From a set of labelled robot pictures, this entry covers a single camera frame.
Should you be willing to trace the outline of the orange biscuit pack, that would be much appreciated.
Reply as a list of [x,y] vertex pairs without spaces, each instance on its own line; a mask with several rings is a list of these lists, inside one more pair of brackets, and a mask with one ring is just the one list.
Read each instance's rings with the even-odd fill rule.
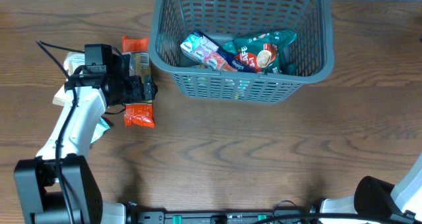
[[[148,54],[149,37],[141,39],[130,39],[127,36],[122,37],[122,45],[124,53],[131,53],[131,59],[135,62],[131,63],[132,72],[142,77],[151,74],[151,64]],[[154,128],[153,104],[131,103],[126,104],[124,114],[125,126],[145,126]]]

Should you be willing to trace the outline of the Kleenex tissue multipack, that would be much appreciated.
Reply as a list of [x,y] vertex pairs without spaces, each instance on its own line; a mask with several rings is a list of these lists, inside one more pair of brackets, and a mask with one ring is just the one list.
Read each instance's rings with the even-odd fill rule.
[[180,44],[180,49],[192,61],[213,70],[256,73],[254,68],[237,60],[233,54],[198,30],[187,36]]

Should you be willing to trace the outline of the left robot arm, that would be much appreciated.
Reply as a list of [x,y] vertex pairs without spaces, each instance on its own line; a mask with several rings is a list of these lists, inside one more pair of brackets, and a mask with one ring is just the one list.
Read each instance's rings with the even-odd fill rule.
[[120,52],[87,44],[84,62],[66,69],[65,102],[51,136],[33,159],[20,160],[15,184],[25,223],[139,223],[134,203],[103,200],[87,159],[97,124],[107,109],[125,115],[151,103],[157,86],[145,51]]

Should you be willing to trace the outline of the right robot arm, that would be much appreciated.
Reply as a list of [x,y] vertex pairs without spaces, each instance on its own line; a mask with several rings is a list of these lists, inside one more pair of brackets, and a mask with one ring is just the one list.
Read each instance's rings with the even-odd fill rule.
[[343,198],[323,198],[312,206],[311,211],[371,215],[400,223],[420,223],[421,157],[398,184],[366,176],[361,179],[354,194]]

